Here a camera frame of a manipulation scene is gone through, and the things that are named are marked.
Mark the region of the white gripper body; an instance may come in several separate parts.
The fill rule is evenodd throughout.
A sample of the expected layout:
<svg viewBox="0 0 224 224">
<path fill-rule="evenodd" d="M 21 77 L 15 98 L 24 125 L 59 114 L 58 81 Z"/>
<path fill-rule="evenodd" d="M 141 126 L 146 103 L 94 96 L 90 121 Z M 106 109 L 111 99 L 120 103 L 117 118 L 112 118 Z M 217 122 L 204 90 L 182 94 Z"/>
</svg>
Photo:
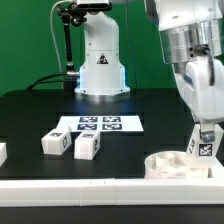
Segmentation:
<svg viewBox="0 0 224 224">
<path fill-rule="evenodd" d="M 224 121 L 224 65 L 214 64 L 214 85 L 209 84 L 210 66 L 206 57 L 186 64 L 184 73 L 174 72 L 180 96 L 196 122 L 209 124 Z"/>
</svg>

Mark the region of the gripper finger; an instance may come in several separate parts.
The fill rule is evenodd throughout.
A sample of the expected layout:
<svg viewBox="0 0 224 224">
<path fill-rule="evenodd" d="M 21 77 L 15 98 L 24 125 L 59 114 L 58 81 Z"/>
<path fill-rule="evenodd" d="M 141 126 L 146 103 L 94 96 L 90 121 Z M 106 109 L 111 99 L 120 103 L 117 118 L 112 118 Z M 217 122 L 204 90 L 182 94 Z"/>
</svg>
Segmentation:
<svg viewBox="0 0 224 224">
<path fill-rule="evenodd" d="M 200 137 L 204 143 L 215 141 L 215 125 L 214 124 L 200 124 Z"/>
</svg>

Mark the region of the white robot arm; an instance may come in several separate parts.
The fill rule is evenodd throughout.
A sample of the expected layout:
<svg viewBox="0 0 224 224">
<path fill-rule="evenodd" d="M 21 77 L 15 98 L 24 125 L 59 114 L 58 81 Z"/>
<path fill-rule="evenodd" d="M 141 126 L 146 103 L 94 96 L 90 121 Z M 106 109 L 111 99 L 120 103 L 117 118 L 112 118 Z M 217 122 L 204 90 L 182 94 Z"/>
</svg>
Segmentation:
<svg viewBox="0 0 224 224">
<path fill-rule="evenodd" d="M 224 121 L 224 0 L 143 0 L 126 9 L 126 24 L 105 13 L 101 0 L 78 0 L 85 13 L 84 63 L 75 92 L 114 97 L 143 85 L 137 74 L 155 73 L 157 56 L 171 66 L 179 94 L 199 124 L 200 139 L 216 139 Z"/>
</svg>

